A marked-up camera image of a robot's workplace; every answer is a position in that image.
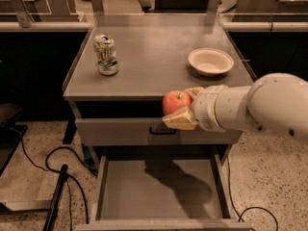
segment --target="drawer handle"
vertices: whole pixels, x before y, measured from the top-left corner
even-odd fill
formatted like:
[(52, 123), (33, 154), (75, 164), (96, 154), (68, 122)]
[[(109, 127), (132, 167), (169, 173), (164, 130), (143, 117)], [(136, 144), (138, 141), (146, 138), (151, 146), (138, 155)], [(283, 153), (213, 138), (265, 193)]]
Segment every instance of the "drawer handle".
[(176, 133), (176, 129), (154, 131), (154, 129), (150, 127), (149, 132), (151, 135), (174, 135)]

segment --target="soda can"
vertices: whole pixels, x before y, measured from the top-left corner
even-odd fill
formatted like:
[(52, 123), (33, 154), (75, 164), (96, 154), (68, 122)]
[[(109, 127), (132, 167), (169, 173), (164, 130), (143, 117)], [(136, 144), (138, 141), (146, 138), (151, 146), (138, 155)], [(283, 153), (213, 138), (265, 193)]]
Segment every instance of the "soda can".
[(114, 40), (108, 35), (97, 35), (93, 40), (97, 56), (96, 66), (102, 75), (114, 75), (118, 72)]

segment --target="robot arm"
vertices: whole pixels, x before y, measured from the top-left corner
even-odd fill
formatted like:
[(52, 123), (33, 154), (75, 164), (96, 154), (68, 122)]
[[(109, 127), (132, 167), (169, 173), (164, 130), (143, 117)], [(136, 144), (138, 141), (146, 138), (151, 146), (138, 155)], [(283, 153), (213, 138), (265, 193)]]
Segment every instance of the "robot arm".
[(249, 87), (212, 86), (192, 103), (205, 131), (271, 133), (308, 141), (308, 83), (294, 75), (269, 74)]

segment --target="red apple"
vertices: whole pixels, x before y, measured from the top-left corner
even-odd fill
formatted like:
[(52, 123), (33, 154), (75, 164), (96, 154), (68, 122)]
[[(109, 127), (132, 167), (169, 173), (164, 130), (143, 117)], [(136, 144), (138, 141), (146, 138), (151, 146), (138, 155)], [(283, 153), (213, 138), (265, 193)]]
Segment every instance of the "red apple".
[(182, 90), (172, 90), (164, 96), (163, 113), (165, 116), (167, 116), (185, 106), (190, 108), (192, 102), (193, 99), (188, 93)]

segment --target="speckled floor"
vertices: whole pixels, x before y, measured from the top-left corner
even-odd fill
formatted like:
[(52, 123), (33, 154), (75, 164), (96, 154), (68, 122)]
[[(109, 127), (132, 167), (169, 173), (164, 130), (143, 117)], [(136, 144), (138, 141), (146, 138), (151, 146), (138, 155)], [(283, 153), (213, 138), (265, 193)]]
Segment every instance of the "speckled floor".
[[(122, 0), (104, 0), (109, 13), (120, 12)], [(76, 0), (79, 11), (90, 13), (90, 2)], [(125, 0), (129, 13), (140, 10), (137, 0)], [(45, 158), (54, 148), (62, 145), (66, 123), (22, 122), (28, 125), (24, 137), (30, 158), (45, 167)], [(78, 133), (70, 145), (82, 156)], [(308, 230), (308, 144), (276, 137), (243, 133), (234, 144), (230, 155), (231, 189), (236, 208), (259, 206), (271, 211), (277, 218), (281, 231)], [(58, 151), (49, 160), (50, 166), (60, 169), (68, 164), (68, 172), (80, 181), (91, 211), (96, 178), (92, 176), (69, 151)], [(228, 164), (223, 166), (225, 180)], [(25, 157), (21, 145), (0, 177), (0, 200), (32, 201), (50, 200), (58, 180), (58, 174), (33, 167)], [(85, 223), (82, 196), (74, 182), (68, 181), (71, 191), (73, 230), (76, 224)], [(42, 230), (47, 213), (9, 214), (0, 216), (0, 230)], [(244, 219), (257, 231), (275, 230), (273, 218), (261, 210), (251, 210)], [(69, 230), (69, 194), (64, 185), (59, 213), (54, 230)]]

